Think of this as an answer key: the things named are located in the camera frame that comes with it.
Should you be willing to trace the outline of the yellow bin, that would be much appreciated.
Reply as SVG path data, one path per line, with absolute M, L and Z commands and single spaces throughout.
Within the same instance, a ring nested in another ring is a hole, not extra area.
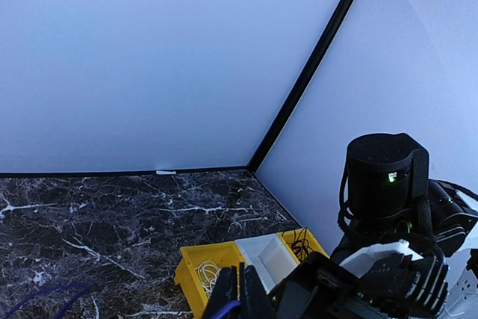
M 312 252 L 318 252 L 327 258 L 329 257 L 308 228 L 277 232 L 276 235 L 296 264 L 305 261 Z
M 175 269 L 179 285 L 194 318 L 201 318 L 223 267 L 245 262 L 234 241 L 181 247 L 181 260 Z

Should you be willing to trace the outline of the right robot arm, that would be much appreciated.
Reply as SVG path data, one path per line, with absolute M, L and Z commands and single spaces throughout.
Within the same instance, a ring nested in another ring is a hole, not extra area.
M 475 318 L 477 195 L 429 177 L 407 134 L 347 146 L 339 190 L 344 235 L 270 293 L 278 318 Z

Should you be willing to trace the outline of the white translucent bin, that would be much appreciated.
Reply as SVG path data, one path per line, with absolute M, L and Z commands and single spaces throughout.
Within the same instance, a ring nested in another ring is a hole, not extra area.
M 299 261 L 277 234 L 235 240 L 246 265 L 258 273 L 264 290 L 269 294 L 298 266 Z

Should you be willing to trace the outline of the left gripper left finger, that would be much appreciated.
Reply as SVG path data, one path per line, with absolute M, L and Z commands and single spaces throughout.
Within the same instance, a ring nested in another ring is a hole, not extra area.
M 204 319 L 240 318 L 238 273 L 235 266 L 220 270 L 216 284 L 203 312 Z

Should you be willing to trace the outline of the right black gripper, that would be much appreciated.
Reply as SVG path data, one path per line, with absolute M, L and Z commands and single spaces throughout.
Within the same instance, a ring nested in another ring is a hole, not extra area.
M 357 295 L 358 279 L 312 252 L 268 294 L 277 318 L 372 318 Z

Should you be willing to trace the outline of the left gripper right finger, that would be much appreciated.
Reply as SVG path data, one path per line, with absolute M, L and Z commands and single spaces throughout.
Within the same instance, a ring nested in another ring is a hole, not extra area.
M 276 318 L 257 270 L 252 265 L 246 266 L 243 262 L 240 263 L 239 288 L 240 318 Z

